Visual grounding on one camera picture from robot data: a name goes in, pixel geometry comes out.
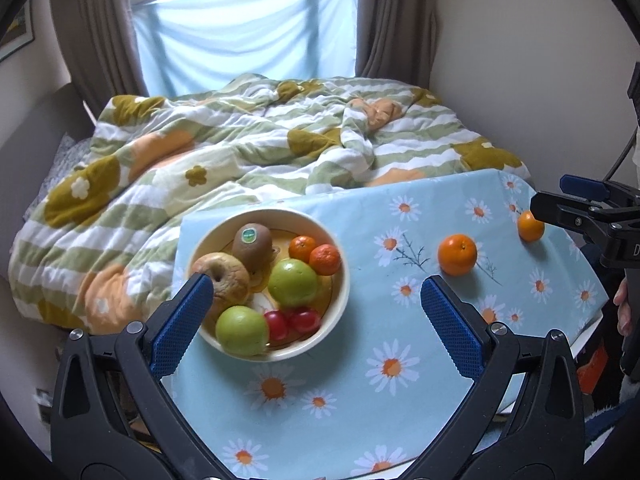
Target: brown curtain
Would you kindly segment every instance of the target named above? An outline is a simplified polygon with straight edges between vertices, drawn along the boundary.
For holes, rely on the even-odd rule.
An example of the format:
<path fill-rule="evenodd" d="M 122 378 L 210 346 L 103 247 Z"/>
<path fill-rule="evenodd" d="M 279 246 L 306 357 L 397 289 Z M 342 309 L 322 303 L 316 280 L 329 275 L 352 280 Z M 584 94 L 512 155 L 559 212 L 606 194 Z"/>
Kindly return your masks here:
<path fill-rule="evenodd" d="M 356 75 L 428 88 L 436 0 L 358 0 Z"/>
<path fill-rule="evenodd" d="M 50 0 L 60 50 L 97 117 L 114 95 L 147 95 L 129 0 Z"/>

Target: fruit bowl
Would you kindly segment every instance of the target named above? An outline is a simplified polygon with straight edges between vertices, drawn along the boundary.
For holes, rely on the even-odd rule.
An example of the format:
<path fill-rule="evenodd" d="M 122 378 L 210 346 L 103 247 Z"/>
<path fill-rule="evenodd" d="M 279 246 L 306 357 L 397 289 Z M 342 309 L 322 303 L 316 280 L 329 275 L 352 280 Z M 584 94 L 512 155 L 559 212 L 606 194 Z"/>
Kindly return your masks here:
<path fill-rule="evenodd" d="M 201 256 L 209 253 L 230 253 L 231 245 L 238 230 L 249 223 L 257 223 L 269 228 L 273 236 L 273 246 L 280 252 L 274 261 L 267 265 L 263 272 L 267 274 L 278 261 L 288 258 L 289 242 L 299 236 L 313 237 L 318 244 L 335 246 L 342 258 L 340 269 L 332 276 L 319 276 L 320 292 L 310 304 L 321 313 L 321 325 L 316 332 L 307 336 L 299 336 L 294 340 L 270 344 L 268 350 L 255 356 L 238 356 L 225 352 L 215 337 L 215 320 L 205 318 L 199 333 L 213 348 L 231 357 L 245 361 L 274 362 L 300 355 L 321 342 L 336 326 L 347 305 L 350 289 L 349 265 L 340 242 L 319 222 L 310 216 L 285 208 L 255 208 L 231 216 L 207 233 L 198 243 L 191 255 L 185 278 L 191 275 L 191 267 Z M 247 306 L 258 312 L 276 307 L 276 303 L 267 289 L 268 275 L 252 286 L 252 296 Z"/>

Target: light blue cloth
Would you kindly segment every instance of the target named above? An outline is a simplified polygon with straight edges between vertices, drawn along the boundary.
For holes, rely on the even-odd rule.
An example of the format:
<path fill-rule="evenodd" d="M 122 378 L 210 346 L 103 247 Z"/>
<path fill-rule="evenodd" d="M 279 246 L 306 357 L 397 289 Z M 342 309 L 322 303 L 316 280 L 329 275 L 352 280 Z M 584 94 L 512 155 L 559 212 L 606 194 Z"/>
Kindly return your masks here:
<path fill-rule="evenodd" d="M 354 75 L 357 0 L 172 0 L 137 6 L 133 23 L 149 93 L 271 79 Z"/>
<path fill-rule="evenodd" d="M 273 365 L 231 358 L 196 336 L 167 383 L 178 408 L 242 478 L 331 480 L 361 474 L 375 462 L 415 458 L 471 386 L 420 308 L 422 280 L 439 273 L 441 240 L 464 233 L 482 244 L 479 266 L 444 278 L 463 301 L 487 309 L 485 315 L 493 309 L 515 333 L 543 336 L 558 328 L 573 342 L 606 300 L 562 229 L 546 226 L 542 240 L 521 242 L 514 219 L 533 193 L 517 177 L 485 170 L 276 204 L 311 215 L 343 244 L 351 271 L 344 316 L 311 351 Z M 184 219 L 176 292 L 199 240 L 247 207 L 256 206 Z M 401 368 L 393 369 L 392 359 Z M 383 376 L 385 362 L 389 374 L 401 370 L 399 378 Z M 260 381 L 270 376 L 288 387 L 282 406 L 264 402 L 260 393 Z M 503 406 L 515 400 L 519 386 L 514 380 Z M 335 409 L 311 408 L 315 397 Z M 254 468 L 240 465 L 242 450 L 253 456 Z"/>

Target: curtain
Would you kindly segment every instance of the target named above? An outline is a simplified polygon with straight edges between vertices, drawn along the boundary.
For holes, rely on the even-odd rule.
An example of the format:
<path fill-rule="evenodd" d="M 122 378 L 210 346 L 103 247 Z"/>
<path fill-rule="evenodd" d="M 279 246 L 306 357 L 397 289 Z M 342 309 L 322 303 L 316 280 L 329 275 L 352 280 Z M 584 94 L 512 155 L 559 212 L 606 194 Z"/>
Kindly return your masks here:
<path fill-rule="evenodd" d="M 358 0 L 356 74 L 428 88 L 436 0 Z"/>
<path fill-rule="evenodd" d="M 218 90 L 241 73 L 353 77 L 357 0 L 170 0 L 136 6 L 153 95 Z"/>
<path fill-rule="evenodd" d="M 89 109 L 114 95 L 147 95 L 129 0 L 50 0 L 60 50 Z"/>

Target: kiwi sticker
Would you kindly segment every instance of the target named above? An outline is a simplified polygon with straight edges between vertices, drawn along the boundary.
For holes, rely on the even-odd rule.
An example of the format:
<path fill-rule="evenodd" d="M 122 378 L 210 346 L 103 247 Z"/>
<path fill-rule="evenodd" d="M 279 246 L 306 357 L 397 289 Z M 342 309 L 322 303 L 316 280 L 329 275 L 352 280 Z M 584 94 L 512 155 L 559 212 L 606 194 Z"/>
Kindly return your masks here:
<path fill-rule="evenodd" d="M 255 242 L 255 239 L 258 237 L 254 228 L 250 227 L 242 231 L 242 241 L 245 244 L 252 244 Z"/>

